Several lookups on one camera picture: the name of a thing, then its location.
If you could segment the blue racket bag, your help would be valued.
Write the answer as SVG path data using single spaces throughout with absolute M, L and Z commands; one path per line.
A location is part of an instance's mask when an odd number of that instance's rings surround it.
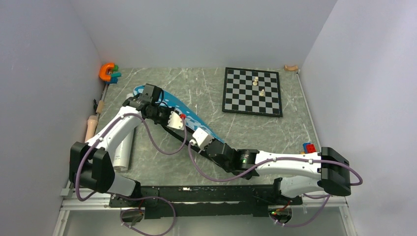
M 177 150 L 167 152 L 163 151 L 159 148 L 159 146 L 153 140 L 153 137 L 149 135 L 149 138 L 152 144 L 156 147 L 156 149 L 166 155 L 173 155 L 178 153 L 180 150 L 183 149 L 184 146 L 191 145 L 195 147 L 197 151 L 201 151 L 206 153 L 205 150 L 200 150 L 197 146 L 196 142 L 192 138 L 192 134 L 197 128 L 202 128 L 210 135 L 214 137 L 212 142 L 221 142 L 225 143 L 224 140 L 219 138 L 218 135 L 214 133 L 214 131 L 209 128 L 207 124 L 203 122 L 201 118 L 197 116 L 197 114 L 191 111 L 183 102 L 181 102 L 177 97 L 172 95 L 171 93 L 165 91 L 164 89 L 152 85 L 152 84 L 145 84 L 142 86 L 138 86 L 134 89 L 134 93 L 132 97 L 129 97 L 124 101 L 124 106 L 130 106 L 134 111 L 140 113 L 142 119 L 149 119 L 151 120 L 151 107 L 152 106 L 166 106 L 173 108 L 177 114 L 185 114 L 186 118 L 182 119 L 184 124 L 184 130 L 176 130 L 167 127 L 166 125 L 161 125 L 168 133 L 172 136 L 176 137 L 179 141 L 181 141 L 181 145 Z

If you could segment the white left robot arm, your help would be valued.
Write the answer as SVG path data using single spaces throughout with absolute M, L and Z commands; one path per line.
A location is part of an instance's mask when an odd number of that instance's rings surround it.
M 161 106 L 165 91 L 155 85 L 145 84 L 143 91 L 127 98 L 117 115 L 98 134 L 84 143 L 75 142 L 70 149 L 69 180 L 75 186 L 79 201 L 80 188 L 88 188 L 91 194 L 109 193 L 121 196 L 130 207 L 141 198 L 140 182 L 121 176 L 114 171 L 112 159 L 122 141 L 140 124 L 149 118 L 155 124 L 183 130 L 184 121 L 174 108 Z

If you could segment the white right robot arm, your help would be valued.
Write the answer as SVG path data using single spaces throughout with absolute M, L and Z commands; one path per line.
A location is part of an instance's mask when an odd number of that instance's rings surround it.
M 233 149 L 215 141 L 205 149 L 209 160 L 234 178 L 279 175 L 271 198 L 283 204 L 289 198 L 325 191 L 334 196 L 351 194 L 349 161 L 331 147 L 307 154 L 278 154 L 256 149 Z

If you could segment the white shuttlecock tube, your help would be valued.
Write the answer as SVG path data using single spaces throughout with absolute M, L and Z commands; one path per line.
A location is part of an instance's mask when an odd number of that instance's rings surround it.
M 134 131 L 135 129 L 123 139 L 116 149 L 113 160 L 113 167 L 116 172 L 125 172 L 129 168 Z

